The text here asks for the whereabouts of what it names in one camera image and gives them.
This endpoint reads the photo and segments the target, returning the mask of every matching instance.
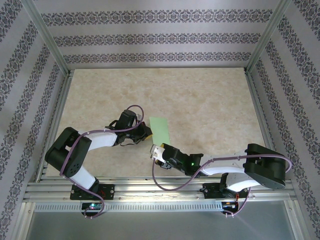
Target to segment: wall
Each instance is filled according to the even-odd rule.
[[[293,161],[296,194],[320,239],[320,1],[293,0],[252,78],[273,145]]]
[[[42,156],[63,75],[18,0],[0,0],[0,240]]]
[[[278,0],[37,0],[70,69],[245,67]]]

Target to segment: beige marble floor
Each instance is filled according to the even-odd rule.
[[[57,136],[66,127],[101,129],[129,105],[167,118],[171,145],[182,152],[227,154],[248,143],[264,144],[242,68],[78,69]],[[85,168],[96,177],[151,176],[152,139],[138,145],[88,152]],[[59,173],[49,166],[48,177]],[[156,169],[157,176],[183,176]]]

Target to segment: green card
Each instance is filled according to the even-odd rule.
[[[150,117],[150,128],[152,131],[153,144],[161,146],[161,144],[170,145],[168,122],[164,117]]]

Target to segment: purple cable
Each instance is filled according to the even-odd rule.
[[[126,128],[126,129],[120,129],[120,130],[100,129],[100,130],[91,130],[91,131],[87,131],[87,132],[82,133],[82,134],[75,140],[75,142],[73,143],[72,147],[70,148],[70,151],[69,151],[69,153],[67,154],[67,156],[66,156],[66,158],[65,158],[65,160],[64,160],[64,162],[63,162],[63,165],[62,165],[62,167],[61,167],[60,176],[64,176],[64,171],[65,171],[66,165],[68,164],[68,161],[69,161],[69,159],[70,159],[70,156],[71,156],[72,152],[74,151],[76,145],[78,144],[79,140],[80,140],[82,137],[87,136],[87,135],[89,135],[89,134],[96,134],[96,133],[119,133],[119,132],[126,132],[126,131],[130,131],[130,130],[135,129],[136,127],[138,127],[138,126],[142,123],[142,121],[144,120],[145,112],[144,112],[143,108],[142,108],[141,106],[139,106],[139,105],[131,105],[131,106],[129,106],[129,107],[127,108],[127,110],[129,110],[130,108],[133,108],[133,107],[138,107],[138,108],[140,108],[140,110],[141,110],[141,112],[142,112],[141,120],[140,120],[136,125],[134,125],[134,126],[132,126],[132,127],[129,127],[129,128]],[[65,177],[66,179],[68,179],[70,182],[72,182],[75,186],[77,186],[78,188],[80,188],[81,190],[83,190],[83,191],[85,191],[85,192],[87,192],[87,193],[89,193],[89,194],[91,194],[91,195],[93,195],[93,196],[95,196],[95,197],[97,197],[97,198],[100,199],[101,204],[102,204],[101,210],[100,210],[97,214],[91,216],[90,219],[94,219],[94,218],[100,216],[100,215],[103,213],[103,211],[105,210],[105,201],[104,201],[104,199],[103,199],[100,195],[98,195],[98,194],[96,194],[96,193],[94,193],[94,192],[92,192],[92,191],[90,191],[90,190],[88,190],[88,189],[85,189],[84,187],[82,187],[81,185],[77,184],[76,182],[74,182],[74,181],[71,180],[70,178],[68,178],[68,177],[66,177],[66,176],[64,176],[64,177]],[[85,218],[87,218],[87,215],[86,215],[87,210],[88,210],[88,208],[87,208],[87,209],[84,211],[84,213],[83,213]]]
[[[168,189],[168,188],[162,187],[159,183],[157,183],[157,180],[156,180],[156,177],[155,177],[156,160],[153,160],[153,163],[152,163],[152,178],[153,178],[153,181],[154,181],[155,185],[157,185],[160,189],[162,189],[164,191],[178,191],[178,190],[184,188],[185,186],[187,186],[198,175],[198,173],[210,163],[213,163],[215,161],[228,161],[228,160],[236,160],[236,159],[240,160],[240,159],[250,159],[250,158],[278,158],[278,159],[283,159],[283,160],[288,162],[288,167],[285,170],[286,173],[292,167],[292,162],[288,158],[286,158],[285,156],[276,155],[276,154],[257,154],[257,155],[244,155],[244,156],[230,156],[230,157],[212,158],[212,159],[208,160],[206,163],[204,163],[185,184],[183,184],[183,185],[181,185],[179,187],[173,188],[173,189]],[[231,216],[237,215],[244,208],[246,202],[248,201],[250,191],[251,191],[251,187],[248,189],[248,194],[247,194],[243,204],[241,205],[241,207],[238,209],[237,212],[233,213],[233,212],[228,211],[228,210],[223,210],[223,211],[226,212],[226,213],[229,213]]]

